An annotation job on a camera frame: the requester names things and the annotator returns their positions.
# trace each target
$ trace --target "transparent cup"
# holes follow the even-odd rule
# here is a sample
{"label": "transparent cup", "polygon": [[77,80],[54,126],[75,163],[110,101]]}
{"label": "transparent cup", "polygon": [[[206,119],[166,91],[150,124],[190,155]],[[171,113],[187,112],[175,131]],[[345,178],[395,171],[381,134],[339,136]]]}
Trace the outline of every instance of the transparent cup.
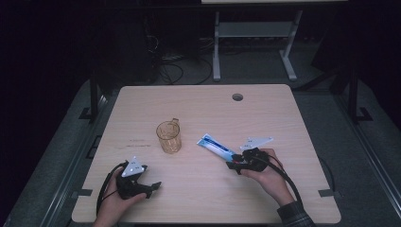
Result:
{"label": "transparent cup", "polygon": [[177,118],[165,121],[157,127],[157,136],[164,152],[172,154],[181,148],[180,124]]}

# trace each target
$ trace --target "floor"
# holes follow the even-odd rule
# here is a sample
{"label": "floor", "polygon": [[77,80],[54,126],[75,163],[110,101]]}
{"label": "floor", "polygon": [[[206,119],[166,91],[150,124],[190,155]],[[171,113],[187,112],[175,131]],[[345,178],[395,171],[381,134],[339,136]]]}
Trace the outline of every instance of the floor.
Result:
{"label": "floor", "polygon": [[[220,82],[210,78],[210,52],[201,55],[201,61],[175,61],[183,76],[174,84],[285,83],[295,88],[322,73],[310,66],[319,44],[298,42],[290,59],[299,78],[289,81],[279,47],[223,51]],[[172,81],[181,76],[176,66],[166,65],[161,72],[168,72]],[[336,192],[342,219],[332,226],[401,226],[397,201],[392,200],[401,187],[401,132],[362,82],[358,106],[366,108],[373,121],[354,124],[346,114],[347,91],[333,96],[328,90],[331,82],[328,79],[293,94],[315,150],[323,159],[327,181]],[[151,86],[165,84],[166,77],[160,76]],[[75,223],[71,213],[117,96],[118,89],[100,99],[99,116],[90,124],[88,119],[79,119],[82,110],[90,107],[89,82],[82,85],[5,226],[91,226]],[[392,186],[382,180],[386,178]]]}

